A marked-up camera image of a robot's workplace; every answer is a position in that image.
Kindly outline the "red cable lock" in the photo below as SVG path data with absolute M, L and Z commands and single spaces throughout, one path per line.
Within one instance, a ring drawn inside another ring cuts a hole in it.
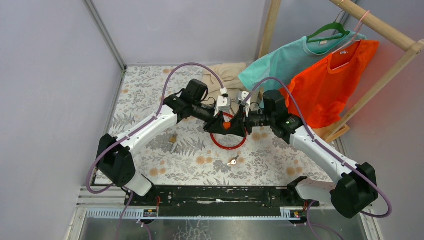
M 223 150 L 236 150 L 241 148 L 247 141 L 247 136 L 233 136 L 233 135 L 218 135 L 215 133 L 210 133 L 210 138 L 212 142 L 220 149 Z

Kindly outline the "silver key pair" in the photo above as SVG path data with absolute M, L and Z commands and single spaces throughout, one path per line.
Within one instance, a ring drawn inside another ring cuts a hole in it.
M 239 155 L 237 155 L 236 157 L 233 157 L 231 160 L 229 160 L 229 162 L 227 163 L 228 166 L 234 166 L 237 164 L 237 160 L 239 158 Z

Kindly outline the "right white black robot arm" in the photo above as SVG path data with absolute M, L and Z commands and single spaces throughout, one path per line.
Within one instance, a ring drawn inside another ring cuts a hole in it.
M 241 120 L 248 133 L 255 127 L 268 126 L 274 135 L 313 160 L 332 180 L 323 182 L 300 177 L 290 183 L 287 201 L 293 206 L 305 200 L 331 204 L 342 216 L 351 219 L 379 196 L 375 169 L 367 162 L 358 164 L 334 150 L 316 135 L 302 119 L 289 114 L 278 90 L 266 93 L 264 109 L 252 111 L 247 91 L 239 91 L 235 102 L 239 109 L 234 119 Z

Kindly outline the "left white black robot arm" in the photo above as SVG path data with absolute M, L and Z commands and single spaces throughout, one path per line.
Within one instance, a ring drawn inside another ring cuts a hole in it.
M 108 133 L 102 136 L 93 167 L 101 171 L 112 185 L 135 193 L 142 205 L 152 204 L 155 200 L 154 185 L 147 177 L 137 173 L 133 154 L 183 119 L 195 117 L 207 124 L 218 120 L 222 110 L 231 104 L 227 88 L 223 86 L 219 91 L 221 95 L 214 106 L 204 105 L 209 88 L 202 81 L 192 79 L 181 91 L 164 98 L 157 111 L 133 128 L 117 136 Z

